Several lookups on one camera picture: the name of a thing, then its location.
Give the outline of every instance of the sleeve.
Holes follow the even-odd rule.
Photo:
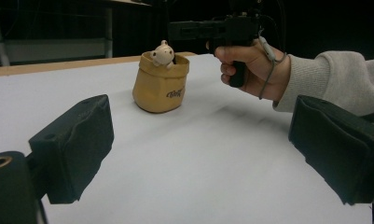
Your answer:
[[[327,51],[315,59],[290,55],[291,77],[279,112],[293,112],[298,95],[326,100],[362,116],[374,112],[374,60],[352,51]]]

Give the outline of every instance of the hand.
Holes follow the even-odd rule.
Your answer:
[[[284,53],[276,48],[272,48],[276,55],[276,60],[281,60]],[[244,74],[244,84],[239,88],[254,96],[259,96],[264,83],[270,74],[272,67],[265,50],[255,40],[250,47],[227,46],[218,47],[215,50],[215,57],[222,63],[221,80],[229,84],[230,77],[236,73],[236,68],[232,65],[233,61],[245,63],[247,69]],[[288,56],[280,63],[275,63],[271,77],[263,91],[262,98],[278,102],[281,100],[284,91],[288,85],[291,73],[291,63]]]

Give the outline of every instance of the table surface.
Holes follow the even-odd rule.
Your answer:
[[[213,55],[185,55],[184,101],[163,114],[133,101],[139,56],[0,67],[0,152],[27,156],[70,107],[110,100],[113,147],[80,201],[42,199],[49,223],[371,223],[371,204],[342,204],[288,141],[292,114],[221,83]]]

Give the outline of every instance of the black background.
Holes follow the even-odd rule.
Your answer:
[[[8,39],[104,36],[104,9],[113,8],[114,57],[139,55],[166,39],[166,21],[205,21],[230,13],[228,0],[146,1],[130,7],[110,0],[0,0],[0,25]],[[353,50],[374,58],[374,1],[284,1],[286,26],[276,0],[264,0],[262,13],[285,29],[285,51],[314,58],[326,50]],[[275,30],[263,34],[279,48]],[[207,53],[205,40],[174,42],[175,51]]]

